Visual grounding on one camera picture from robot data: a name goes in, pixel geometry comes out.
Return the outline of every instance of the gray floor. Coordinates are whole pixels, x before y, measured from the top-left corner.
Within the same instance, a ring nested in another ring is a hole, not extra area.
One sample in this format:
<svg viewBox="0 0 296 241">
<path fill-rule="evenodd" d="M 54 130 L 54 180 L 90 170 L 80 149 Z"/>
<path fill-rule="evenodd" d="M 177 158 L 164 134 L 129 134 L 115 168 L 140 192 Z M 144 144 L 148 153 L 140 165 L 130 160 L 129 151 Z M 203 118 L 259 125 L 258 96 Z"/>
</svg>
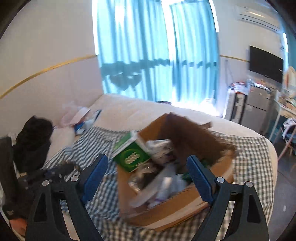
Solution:
<svg viewBox="0 0 296 241">
<path fill-rule="evenodd" d="M 275 144 L 278 153 L 284 148 L 284 141 Z M 296 158 L 289 151 L 278 164 L 278 179 L 274 194 L 274 209 L 268 225 L 270 241 L 282 234 L 296 212 Z"/>
</svg>

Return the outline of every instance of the open cardboard box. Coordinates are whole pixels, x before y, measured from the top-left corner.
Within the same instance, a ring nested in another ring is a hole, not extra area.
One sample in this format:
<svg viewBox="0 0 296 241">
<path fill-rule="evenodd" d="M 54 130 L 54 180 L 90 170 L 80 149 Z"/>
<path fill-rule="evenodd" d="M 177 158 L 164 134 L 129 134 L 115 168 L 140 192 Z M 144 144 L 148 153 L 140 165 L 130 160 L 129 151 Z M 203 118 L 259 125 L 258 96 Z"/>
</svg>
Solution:
<svg viewBox="0 0 296 241">
<path fill-rule="evenodd" d="M 235 147 L 212 135 L 204 126 L 169 113 L 150 123 L 139 132 L 139 135 L 145 142 L 171 139 L 175 154 L 181 162 L 184 162 L 184 168 L 186 168 L 187 157 L 196 155 L 200 160 L 205 158 L 215 163 L 211 171 L 216 177 L 221 176 L 228 182 L 233 182 L 231 163 L 236 156 Z M 208 206 L 208 203 L 202 201 L 195 185 L 191 184 L 176 196 L 152 209 L 148 209 L 146 205 L 132 208 L 129 203 L 136 193 L 128 185 L 131 173 L 120 166 L 117 166 L 117 171 L 120 215 L 131 225 L 162 231 L 190 218 Z"/>
</svg>

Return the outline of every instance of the silver screw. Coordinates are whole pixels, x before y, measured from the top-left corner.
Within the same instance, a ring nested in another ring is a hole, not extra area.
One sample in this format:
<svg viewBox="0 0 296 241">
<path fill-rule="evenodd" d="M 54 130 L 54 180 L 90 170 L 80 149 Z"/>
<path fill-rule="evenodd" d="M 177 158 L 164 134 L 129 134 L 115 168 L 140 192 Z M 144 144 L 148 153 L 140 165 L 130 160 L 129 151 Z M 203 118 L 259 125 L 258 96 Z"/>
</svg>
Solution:
<svg viewBox="0 0 296 241">
<path fill-rule="evenodd" d="M 70 180 L 71 180 L 72 182 L 76 182 L 78 179 L 79 179 L 78 176 L 73 176 L 73 177 L 71 177 Z"/>
<path fill-rule="evenodd" d="M 222 177 L 217 177 L 217 182 L 224 183 L 225 182 L 225 179 L 222 178 Z"/>
<path fill-rule="evenodd" d="M 43 181 L 42 186 L 47 186 L 49 184 L 48 180 Z"/>
<path fill-rule="evenodd" d="M 246 182 L 246 186 L 249 187 L 249 188 L 251 188 L 251 187 L 253 186 L 253 183 L 251 183 L 251 182 Z"/>
</svg>

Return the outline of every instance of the blue gripper pad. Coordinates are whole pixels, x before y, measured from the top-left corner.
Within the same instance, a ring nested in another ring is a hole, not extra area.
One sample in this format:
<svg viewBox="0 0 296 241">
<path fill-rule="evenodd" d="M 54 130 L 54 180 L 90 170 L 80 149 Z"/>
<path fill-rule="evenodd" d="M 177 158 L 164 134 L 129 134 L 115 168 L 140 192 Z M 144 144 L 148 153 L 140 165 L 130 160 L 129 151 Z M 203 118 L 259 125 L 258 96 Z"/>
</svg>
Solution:
<svg viewBox="0 0 296 241">
<path fill-rule="evenodd" d="M 203 201 L 212 204 L 215 200 L 215 176 L 204 167 L 196 156 L 187 158 L 187 170 Z"/>
<path fill-rule="evenodd" d="M 84 168 L 79 176 L 79 189 L 82 192 L 81 201 L 86 204 L 93 199 L 108 168 L 108 158 L 100 154 L 93 164 Z"/>
</svg>

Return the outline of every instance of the checkered blanket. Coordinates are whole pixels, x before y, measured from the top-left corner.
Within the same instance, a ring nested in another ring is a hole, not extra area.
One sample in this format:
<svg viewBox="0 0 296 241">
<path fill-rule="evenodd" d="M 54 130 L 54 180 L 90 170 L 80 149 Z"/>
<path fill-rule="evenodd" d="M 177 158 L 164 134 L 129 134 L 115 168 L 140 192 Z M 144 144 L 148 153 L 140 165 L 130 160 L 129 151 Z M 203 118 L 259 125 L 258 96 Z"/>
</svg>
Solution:
<svg viewBox="0 0 296 241">
<path fill-rule="evenodd" d="M 110 158 L 114 144 L 125 134 L 126 132 L 92 127 L 72 147 L 66 147 L 58 152 L 44 167 L 51 168 L 62 160 L 70 160 L 79 163 L 84 168 L 91 165 L 100 153 Z M 265 138 L 236 137 L 216 132 L 213 134 L 232 142 L 239 150 L 237 158 L 233 160 L 234 180 L 237 184 L 243 184 L 245 181 L 251 181 L 254 184 L 266 220 L 269 222 L 274 203 L 274 186 Z M 116 164 L 110 159 L 107 172 L 95 197 L 86 205 L 92 221 L 105 241 L 186 241 L 192 239 L 208 210 L 163 232 L 130 226 L 119 217 L 116 176 Z M 65 203 L 62 203 L 62 208 L 67 209 Z M 230 202 L 217 240 L 224 238 L 232 210 L 233 203 Z"/>
</svg>

